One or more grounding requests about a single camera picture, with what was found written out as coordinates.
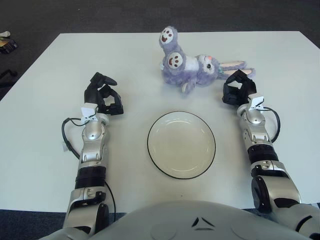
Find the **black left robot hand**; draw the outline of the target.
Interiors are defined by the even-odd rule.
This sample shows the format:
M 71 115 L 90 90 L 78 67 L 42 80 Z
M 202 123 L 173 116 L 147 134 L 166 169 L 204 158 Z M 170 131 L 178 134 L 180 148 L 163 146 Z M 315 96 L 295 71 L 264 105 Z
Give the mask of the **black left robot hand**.
M 120 95 L 111 88 L 117 82 L 99 72 L 96 72 L 90 80 L 90 84 L 84 91 L 84 102 L 97 105 L 97 112 L 106 115 L 122 115 L 124 113 Z M 114 103 L 105 104 L 105 99 L 114 98 Z

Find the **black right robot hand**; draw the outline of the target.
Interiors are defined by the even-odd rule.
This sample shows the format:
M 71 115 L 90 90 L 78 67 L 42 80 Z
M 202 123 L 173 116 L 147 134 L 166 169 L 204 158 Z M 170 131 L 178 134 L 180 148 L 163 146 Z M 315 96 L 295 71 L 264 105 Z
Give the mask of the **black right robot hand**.
M 240 88 L 230 86 L 229 84 L 237 82 L 241 84 Z M 241 70 L 237 70 L 227 78 L 223 84 L 222 101 L 232 106 L 241 106 L 249 103 L 249 95 L 256 94 L 256 84 Z

